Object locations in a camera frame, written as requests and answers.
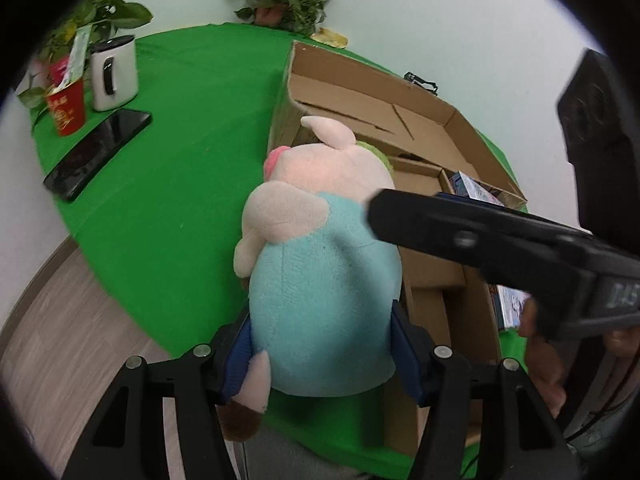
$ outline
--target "product box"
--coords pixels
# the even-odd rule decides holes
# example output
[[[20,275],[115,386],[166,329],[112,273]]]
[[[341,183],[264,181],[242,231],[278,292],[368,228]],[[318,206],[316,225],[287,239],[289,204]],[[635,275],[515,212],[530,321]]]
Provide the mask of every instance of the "product box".
[[[467,198],[481,200],[482,202],[487,202],[489,204],[504,206],[504,204],[487,189],[480,186],[480,184],[475,182],[470,176],[462,173],[461,171],[454,173],[450,180],[451,185],[453,186],[453,191],[458,196],[465,196]]]
[[[461,171],[453,174],[449,180],[458,196],[504,207],[504,204],[492,192]],[[489,285],[489,292],[494,304],[498,330],[519,326],[522,309],[525,301],[529,299],[529,294],[503,285]]]
[[[453,106],[419,86],[324,48],[295,42],[271,121],[268,149],[318,142],[300,125],[305,115],[334,118],[376,146],[394,167],[399,190],[454,194],[449,177],[463,172],[497,191],[509,206],[526,203],[517,184]],[[470,361],[500,360],[492,297],[476,269],[400,248],[401,303],[412,323]],[[385,445],[414,456],[428,415],[398,377],[384,386]],[[481,401],[472,402],[467,443],[480,437]]]

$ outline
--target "pink pig ear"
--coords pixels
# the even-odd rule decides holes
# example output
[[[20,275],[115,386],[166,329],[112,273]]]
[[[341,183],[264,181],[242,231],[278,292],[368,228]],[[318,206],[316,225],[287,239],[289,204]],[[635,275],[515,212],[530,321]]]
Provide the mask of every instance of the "pink pig ear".
[[[353,132],[335,119],[307,116],[300,119],[300,124],[305,128],[311,128],[318,139],[336,150],[343,150],[356,143]]]
[[[290,146],[278,146],[269,152],[267,160],[264,161],[264,165],[262,166],[262,174],[265,182],[271,178],[271,173],[273,173],[273,168],[276,167],[276,162],[280,155],[290,149]]]

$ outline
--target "black smartphone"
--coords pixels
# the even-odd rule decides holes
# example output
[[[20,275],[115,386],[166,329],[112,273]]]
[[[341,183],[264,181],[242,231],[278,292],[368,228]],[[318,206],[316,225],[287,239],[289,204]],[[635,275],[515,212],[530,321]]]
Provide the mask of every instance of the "black smartphone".
[[[118,150],[151,123],[151,113],[120,108],[98,124],[45,177],[44,185],[73,202]]]

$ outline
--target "stuffed toy pig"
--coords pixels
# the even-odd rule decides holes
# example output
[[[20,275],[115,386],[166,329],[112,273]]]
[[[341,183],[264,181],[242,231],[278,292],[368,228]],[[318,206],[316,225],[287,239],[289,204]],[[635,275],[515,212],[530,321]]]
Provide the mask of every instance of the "stuffed toy pig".
[[[234,270],[250,279],[255,356],[221,416],[233,440],[257,429],[247,424],[259,424],[271,387],[294,396],[349,396],[394,373],[390,316],[400,256],[374,238],[365,219],[366,201],[394,188],[390,172],[384,156],[357,144],[344,124],[300,122],[321,143],[273,150],[265,183],[242,213]]]

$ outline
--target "wooden floor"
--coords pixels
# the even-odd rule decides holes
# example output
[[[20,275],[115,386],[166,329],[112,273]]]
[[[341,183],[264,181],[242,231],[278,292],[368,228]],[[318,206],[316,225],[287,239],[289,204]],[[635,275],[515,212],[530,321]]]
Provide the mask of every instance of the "wooden floor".
[[[20,320],[0,360],[0,377],[33,444],[57,476],[117,370],[131,355],[167,359],[95,279],[76,249]],[[172,480],[182,462],[172,400],[165,399]]]

